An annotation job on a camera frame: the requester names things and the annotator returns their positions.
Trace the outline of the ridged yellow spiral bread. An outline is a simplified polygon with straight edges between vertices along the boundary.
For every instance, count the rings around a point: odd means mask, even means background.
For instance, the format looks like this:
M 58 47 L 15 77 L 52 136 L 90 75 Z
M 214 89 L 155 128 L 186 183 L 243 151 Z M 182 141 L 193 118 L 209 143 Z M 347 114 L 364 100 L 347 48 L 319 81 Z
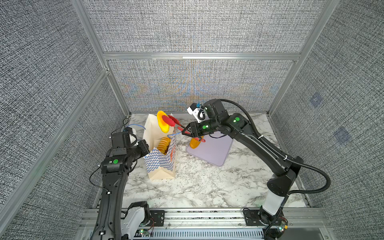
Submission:
M 169 137 L 163 137 L 161 138 L 157 149 L 164 155 L 168 153 L 169 146 L 171 144 L 171 139 Z

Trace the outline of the blue checkered paper bag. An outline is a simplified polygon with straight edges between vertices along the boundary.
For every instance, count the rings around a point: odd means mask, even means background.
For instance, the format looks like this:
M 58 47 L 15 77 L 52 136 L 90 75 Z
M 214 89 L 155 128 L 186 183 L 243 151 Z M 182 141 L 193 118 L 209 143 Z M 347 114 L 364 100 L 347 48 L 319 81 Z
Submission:
M 158 125 L 156 115 L 149 114 L 144 128 L 144 140 L 149 145 L 150 153 L 144 156 L 145 166 L 150 180 L 168 180 L 176 176 L 176 134 L 174 127 L 163 133 Z M 171 144 L 166 155 L 157 146 L 163 137 L 169 137 Z

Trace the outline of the red kitchen tongs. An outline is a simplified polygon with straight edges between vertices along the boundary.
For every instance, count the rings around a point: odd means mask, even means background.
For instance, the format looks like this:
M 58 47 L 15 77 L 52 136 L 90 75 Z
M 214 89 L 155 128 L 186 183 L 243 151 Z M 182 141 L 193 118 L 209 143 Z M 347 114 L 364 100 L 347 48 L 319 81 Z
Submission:
M 189 137 L 192 136 L 192 134 L 189 131 L 187 131 L 185 127 L 181 126 L 180 122 L 173 116 L 163 115 L 162 121 L 171 127 L 177 127 L 181 131 L 182 135 L 189 136 Z

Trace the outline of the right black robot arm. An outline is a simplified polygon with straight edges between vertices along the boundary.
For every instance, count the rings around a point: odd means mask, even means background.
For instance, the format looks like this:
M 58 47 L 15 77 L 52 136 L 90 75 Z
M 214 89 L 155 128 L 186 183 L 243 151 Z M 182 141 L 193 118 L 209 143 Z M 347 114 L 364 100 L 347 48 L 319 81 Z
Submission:
M 191 122 L 182 130 L 182 135 L 201 139 L 205 135 L 220 132 L 238 141 L 256 154 L 273 172 L 267 182 L 269 192 L 259 210 L 264 225 L 279 219 L 282 209 L 291 192 L 303 161 L 286 155 L 271 144 L 256 129 L 250 117 L 241 114 L 211 116 L 208 120 Z

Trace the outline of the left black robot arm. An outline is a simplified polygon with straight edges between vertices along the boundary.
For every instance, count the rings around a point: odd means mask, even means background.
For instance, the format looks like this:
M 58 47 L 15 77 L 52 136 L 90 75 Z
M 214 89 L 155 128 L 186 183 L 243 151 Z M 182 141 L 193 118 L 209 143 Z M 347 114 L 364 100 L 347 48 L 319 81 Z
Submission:
M 92 240 L 132 240 L 139 225 L 146 218 L 145 207 L 138 205 L 128 210 L 122 219 L 124 189 L 132 164 L 149 154 L 145 140 L 138 144 L 111 148 L 101 163 L 102 190 L 99 213 Z

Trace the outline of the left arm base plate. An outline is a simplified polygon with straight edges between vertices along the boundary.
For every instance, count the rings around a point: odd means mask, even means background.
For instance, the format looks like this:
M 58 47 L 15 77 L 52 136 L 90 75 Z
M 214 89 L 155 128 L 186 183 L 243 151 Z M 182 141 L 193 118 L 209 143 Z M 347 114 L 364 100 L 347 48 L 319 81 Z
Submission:
M 141 227 L 163 227 L 165 222 L 165 211 L 164 210 L 150 210 L 150 218 L 144 220 L 141 223 Z

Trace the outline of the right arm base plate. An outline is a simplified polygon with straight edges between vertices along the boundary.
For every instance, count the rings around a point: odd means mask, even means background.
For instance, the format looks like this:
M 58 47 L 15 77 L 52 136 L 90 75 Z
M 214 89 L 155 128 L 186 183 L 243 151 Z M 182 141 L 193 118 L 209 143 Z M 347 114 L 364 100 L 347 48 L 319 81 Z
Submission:
M 265 214 L 260 214 L 259 210 L 244 208 L 242 210 L 246 226 L 268 226 L 270 219 Z

